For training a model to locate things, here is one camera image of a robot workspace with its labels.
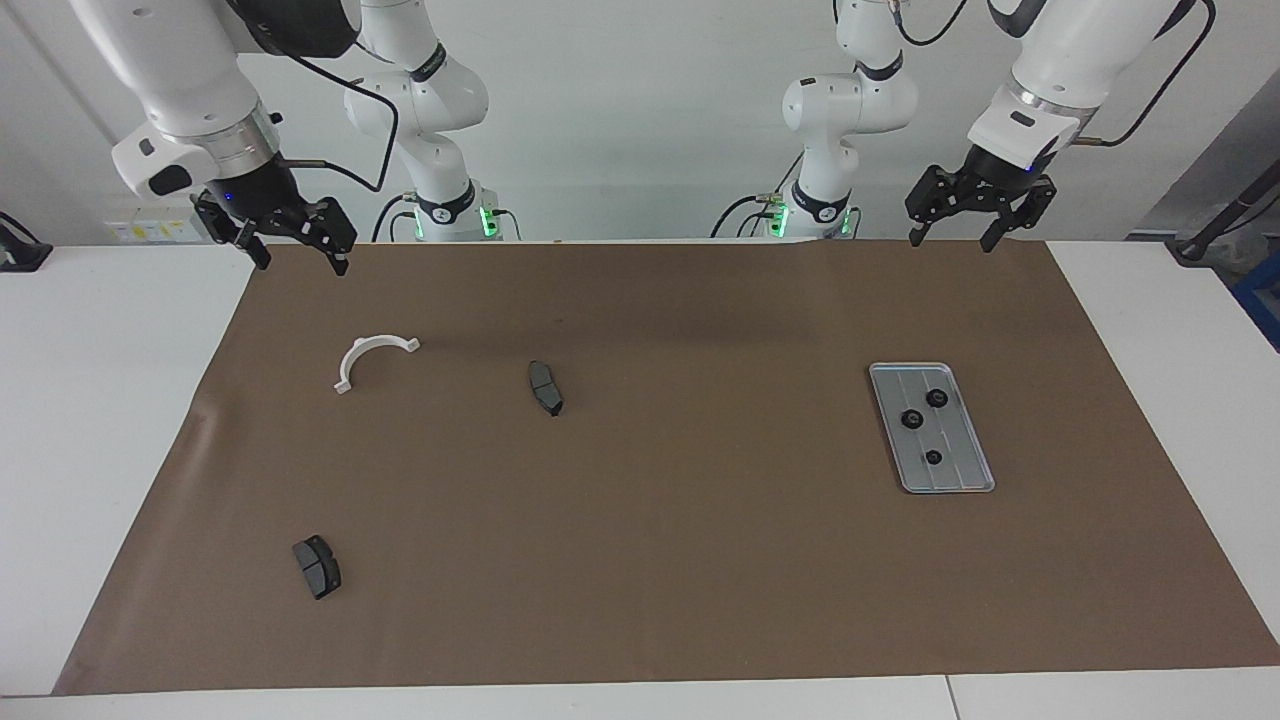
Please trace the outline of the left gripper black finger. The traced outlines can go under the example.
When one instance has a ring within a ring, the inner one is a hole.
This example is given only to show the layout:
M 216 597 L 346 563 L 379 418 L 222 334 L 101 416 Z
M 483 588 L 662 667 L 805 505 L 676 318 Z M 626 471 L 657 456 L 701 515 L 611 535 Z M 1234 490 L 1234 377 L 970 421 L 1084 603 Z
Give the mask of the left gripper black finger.
M 1057 193 L 1051 178 L 1039 178 L 1014 202 L 1006 197 L 995 197 L 995 219 L 980 237 L 983 252 L 992 252 L 998 242 L 1010 232 L 1034 228 Z
M 961 174 L 940 165 L 925 168 L 920 179 L 905 197 L 905 210 L 911 222 L 908 238 L 913 247 L 919 247 L 932 225 L 946 218 L 955 217 L 963 208 L 959 202 L 959 181 Z

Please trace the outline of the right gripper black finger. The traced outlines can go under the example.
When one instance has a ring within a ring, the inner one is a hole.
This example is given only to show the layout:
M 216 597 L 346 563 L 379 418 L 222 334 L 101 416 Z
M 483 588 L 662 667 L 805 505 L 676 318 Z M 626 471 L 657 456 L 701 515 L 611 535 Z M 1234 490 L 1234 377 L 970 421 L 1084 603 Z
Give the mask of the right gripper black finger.
M 348 255 L 357 240 L 357 231 L 346 210 L 334 197 L 303 205 L 300 242 L 321 252 L 338 277 L 349 269 Z
M 218 245 L 228 245 L 246 254 L 255 268 L 266 270 L 271 255 L 257 234 L 256 223 L 238 225 L 232 215 L 211 195 L 193 195 L 192 206 L 209 238 Z

